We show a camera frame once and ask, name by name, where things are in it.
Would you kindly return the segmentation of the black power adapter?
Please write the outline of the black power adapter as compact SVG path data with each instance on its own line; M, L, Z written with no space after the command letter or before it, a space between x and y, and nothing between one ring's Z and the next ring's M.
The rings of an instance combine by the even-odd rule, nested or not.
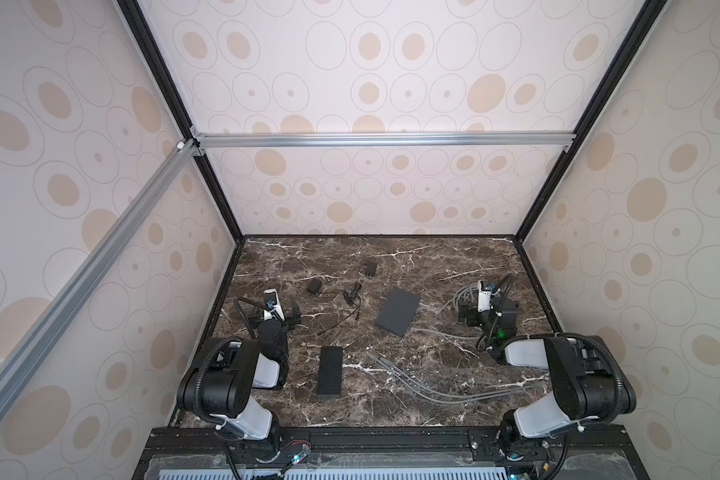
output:
M323 282L319 278L312 278L307 284L307 292L311 295L318 295L321 292Z
M373 259L366 259L363 263L364 270L363 275L368 278L372 278L376 276L377 269L378 269L378 262Z

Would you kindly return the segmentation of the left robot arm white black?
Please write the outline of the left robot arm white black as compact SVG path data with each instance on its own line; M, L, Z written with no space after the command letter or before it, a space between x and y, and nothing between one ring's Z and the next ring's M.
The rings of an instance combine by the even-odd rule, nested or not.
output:
M288 334L301 323L301 312L294 306L286 314L274 289L264 292L261 303L235 297L233 305L250 337L206 341L179 383L176 404L212 425L222 439L273 455L281 449L279 421L252 391L284 387Z

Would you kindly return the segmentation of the square dark grey switch box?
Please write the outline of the square dark grey switch box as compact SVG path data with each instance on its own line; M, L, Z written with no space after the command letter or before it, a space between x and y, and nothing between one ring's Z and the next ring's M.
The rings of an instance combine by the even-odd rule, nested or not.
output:
M421 296L393 288L381 308L375 326L399 338L406 335L421 301Z

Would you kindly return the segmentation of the small circuit board with LEDs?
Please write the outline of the small circuit board with LEDs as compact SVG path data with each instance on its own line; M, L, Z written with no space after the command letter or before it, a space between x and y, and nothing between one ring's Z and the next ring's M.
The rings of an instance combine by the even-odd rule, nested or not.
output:
M311 454L312 445L309 442L297 442L294 446L298 446L299 450L290 455L286 465L279 470L280 477L284 477L290 469L303 462Z

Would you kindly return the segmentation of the horizontal aluminium rail back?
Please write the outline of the horizontal aluminium rail back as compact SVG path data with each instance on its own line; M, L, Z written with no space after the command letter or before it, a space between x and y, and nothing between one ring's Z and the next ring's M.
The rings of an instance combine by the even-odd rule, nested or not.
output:
M293 133L293 134L210 134L198 133L192 140L204 153L208 148L347 148L347 147L432 147L432 146L532 146L571 145L572 131L498 132L400 132L400 133Z

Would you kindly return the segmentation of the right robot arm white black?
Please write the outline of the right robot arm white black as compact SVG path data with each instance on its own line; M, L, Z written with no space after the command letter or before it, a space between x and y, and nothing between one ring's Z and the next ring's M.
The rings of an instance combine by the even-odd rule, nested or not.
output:
M509 411L496 443L504 453L533 440L586 423L610 423L636 409L637 394L603 339L576 333L517 334L518 305L508 291L478 286L473 305L456 302L458 321L482 331L476 348L500 365L545 370L551 392Z

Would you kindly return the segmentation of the diagonal aluminium rail left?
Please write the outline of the diagonal aluminium rail left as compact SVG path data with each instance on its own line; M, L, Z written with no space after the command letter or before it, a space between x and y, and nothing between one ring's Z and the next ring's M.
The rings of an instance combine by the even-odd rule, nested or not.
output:
M186 139L171 152L2 363L0 423L198 145L197 140Z

